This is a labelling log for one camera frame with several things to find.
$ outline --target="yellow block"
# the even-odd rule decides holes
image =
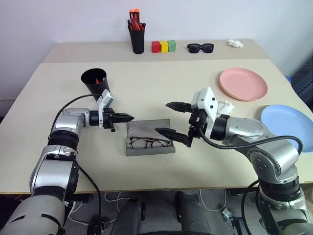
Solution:
[[[167,41],[161,41],[161,53],[168,52],[168,42]]]

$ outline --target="blue plate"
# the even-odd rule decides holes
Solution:
[[[288,135],[301,139],[302,152],[313,151],[313,121],[299,110],[287,105],[270,105],[262,111],[261,121],[277,136]],[[290,142],[298,147],[296,141]]]

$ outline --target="white tissue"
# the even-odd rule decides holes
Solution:
[[[244,45],[240,42],[240,41],[236,41],[236,40],[228,40],[228,45],[231,47],[235,47],[235,48],[242,48],[244,47]]]
[[[219,106],[217,107],[217,114],[228,115],[234,108],[235,106],[232,103],[230,103],[228,100],[225,100],[225,102],[219,103]]]

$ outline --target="black sunglasses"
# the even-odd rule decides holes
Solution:
[[[151,144],[151,148],[153,147],[167,147],[170,142],[168,140],[162,140],[158,138],[150,138],[150,137],[130,137],[131,142],[129,143],[134,149],[142,149],[147,148],[148,143]]]
[[[201,50],[203,50],[204,53],[212,53],[214,49],[214,44],[211,43],[205,43],[203,45],[192,43],[188,44],[187,48],[190,53],[198,53]]]

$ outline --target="black cup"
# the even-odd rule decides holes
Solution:
[[[134,31],[128,27],[129,34],[131,36],[133,52],[135,54],[141,54],[145,51],[145,29],[141,31]]]
[[[82,75],[82,82],[90,90],[91,94],[102,94],[104,89],[110,91],[107,73],[102,69],[87,70]],[[99,97],[99,95],[95,95],[94,99],[97,101]]]

